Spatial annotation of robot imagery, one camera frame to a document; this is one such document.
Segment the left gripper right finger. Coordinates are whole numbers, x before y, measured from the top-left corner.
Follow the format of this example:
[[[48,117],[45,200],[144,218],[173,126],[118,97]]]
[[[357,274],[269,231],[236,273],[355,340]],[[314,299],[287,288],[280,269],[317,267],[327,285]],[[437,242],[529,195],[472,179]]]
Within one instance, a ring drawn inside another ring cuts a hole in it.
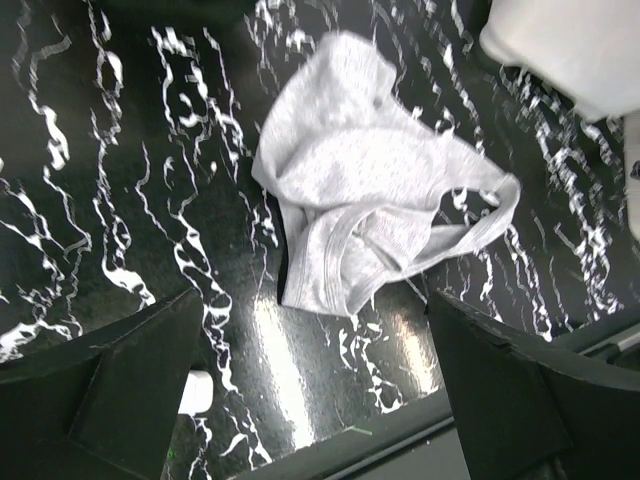
[[[636,479],[639,374],[436,292],[427,318],[473,479]]]

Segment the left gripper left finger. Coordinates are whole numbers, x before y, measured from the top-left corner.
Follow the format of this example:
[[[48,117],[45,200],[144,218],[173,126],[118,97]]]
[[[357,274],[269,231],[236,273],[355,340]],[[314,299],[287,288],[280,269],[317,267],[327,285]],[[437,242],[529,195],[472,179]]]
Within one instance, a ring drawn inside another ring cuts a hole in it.
[[[189,289],[3,363],[2,478],[160,478],[202,316]]]

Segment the grey tank top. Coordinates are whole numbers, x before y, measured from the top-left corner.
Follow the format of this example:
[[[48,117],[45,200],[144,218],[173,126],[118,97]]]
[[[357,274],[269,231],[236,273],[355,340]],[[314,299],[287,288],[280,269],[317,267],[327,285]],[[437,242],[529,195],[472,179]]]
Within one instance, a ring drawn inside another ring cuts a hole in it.
[[[286,307],[353,316],[382,286],[482,249],[512,222],[517,178],[414,119],[395,80],[370,40],[329,32],[267,115],[252,175],[281,212]]]

